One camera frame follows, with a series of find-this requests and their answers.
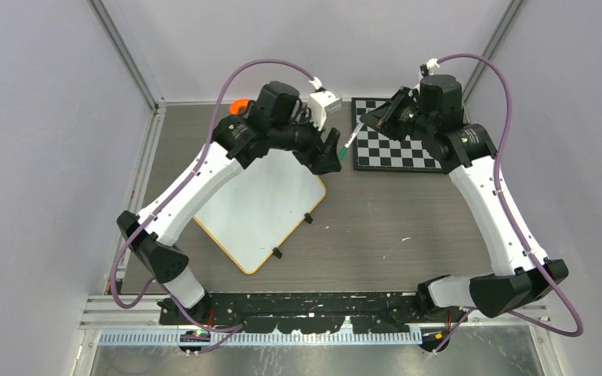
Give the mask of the green whiteboard marker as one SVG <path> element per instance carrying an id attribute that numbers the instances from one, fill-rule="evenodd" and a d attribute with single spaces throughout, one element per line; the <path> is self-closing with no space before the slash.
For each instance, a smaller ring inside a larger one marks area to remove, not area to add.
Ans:
<path id="1" fill-rule="evenodd" d="M 338 158 L 339 161 L 342 161 L 343 158 L 346 156 L 347 151 L 349 150 L 349 148 L 351 147 L 352 143 L 354 142 L 354 140 L 357 138 L 357 135 L 359 133 L 359 131 L 362 129 L 363 124 L 362 123 L 358 123 L 354 130 L 351 132 L 350 137 L 347 139 L 347 141 L 344 143 L 342 149 L 340 150 L 339 154 L 338 154 Z"/>

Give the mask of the yellow framed whiteboard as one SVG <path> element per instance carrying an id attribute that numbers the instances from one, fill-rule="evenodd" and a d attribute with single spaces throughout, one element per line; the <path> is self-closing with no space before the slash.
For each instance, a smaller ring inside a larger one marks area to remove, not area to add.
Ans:
<path id="1" fill-rule="evenodd" d="M 245 274 L 255 273 L 325 198 L 321 178 L 272 150 L 222 186 L 195 222 Z"/>

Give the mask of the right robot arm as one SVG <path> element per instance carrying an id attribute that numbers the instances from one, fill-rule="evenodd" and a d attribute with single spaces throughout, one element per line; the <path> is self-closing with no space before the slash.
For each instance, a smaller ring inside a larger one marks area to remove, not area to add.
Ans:
<path id="1" fill-rule="evenodd" d="M 497 150 L 488 131 L 465 122 L 462 86 L 455 77 L 430 75 L 360 116 L 361 123 L 396 141 L 410 137 L 436 160 L 471 210 L 488 249 L 491 272 L 482 276 L 436 277 L 417 287 L 416 311 L 436 321 L 448 307 L 475 308 L 493 318 L 536 302 L 564 281 L 564 260 L 551 259 L 531 235 L 494 175 Z M 505 197 L 509 207 L 500 202 Z"/>

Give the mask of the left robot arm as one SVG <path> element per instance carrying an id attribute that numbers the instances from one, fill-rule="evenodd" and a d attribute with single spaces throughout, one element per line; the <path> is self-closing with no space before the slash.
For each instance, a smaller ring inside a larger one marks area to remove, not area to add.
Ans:
<path id="1" fill-rule="evenodd" d="M 341 105 L 341 97 L 321 85 L 303 102 L 294 87 L 271 81 L 256 99 L 230 105 L 199 155 L 153 203 L 118 216 L 125 241 L 120 252 L 139 259 L 188 323 L 202 323 L 209 304 L 189 258 L 176 247 L 180 233 L 222 186 L 270 150 L 292 153 L 314 175 L 340 172 L 340 132 L 322 134 L 328 115 Z"/>

